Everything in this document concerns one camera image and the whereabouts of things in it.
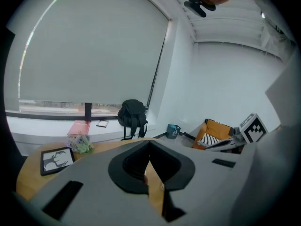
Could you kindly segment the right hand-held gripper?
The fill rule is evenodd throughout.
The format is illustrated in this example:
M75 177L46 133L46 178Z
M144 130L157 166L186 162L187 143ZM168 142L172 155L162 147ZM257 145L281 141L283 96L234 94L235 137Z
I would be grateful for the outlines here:
M242 146L257 142L267 132L258 114L251 113L238 127L234 128L232 138L219 141L206 147L204 150L213 152L227 151L235 148L235 145Z

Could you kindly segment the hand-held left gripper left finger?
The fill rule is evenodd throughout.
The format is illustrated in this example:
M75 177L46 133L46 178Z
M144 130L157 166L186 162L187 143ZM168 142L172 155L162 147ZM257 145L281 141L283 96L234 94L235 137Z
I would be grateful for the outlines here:
M143 141L98 144L90 155L77 155L76 161L61 172L41 176L41 150L30 155L16 182L16 196L25 211L41 226L151 226L150 218L160 216L147 194L131 194L120 189L108 173L110 161ZM62 199L64 187L79 182L79 191L62 200L66 209L59 219L44 212L54 198Z

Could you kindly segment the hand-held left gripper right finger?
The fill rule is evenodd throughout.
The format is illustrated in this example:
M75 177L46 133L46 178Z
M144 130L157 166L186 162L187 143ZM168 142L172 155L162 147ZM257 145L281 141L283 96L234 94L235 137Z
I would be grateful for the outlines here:
M165 216L150 225L232 226L231 213L241 186L242 156L207 152L150 141L150 161L165 185Z

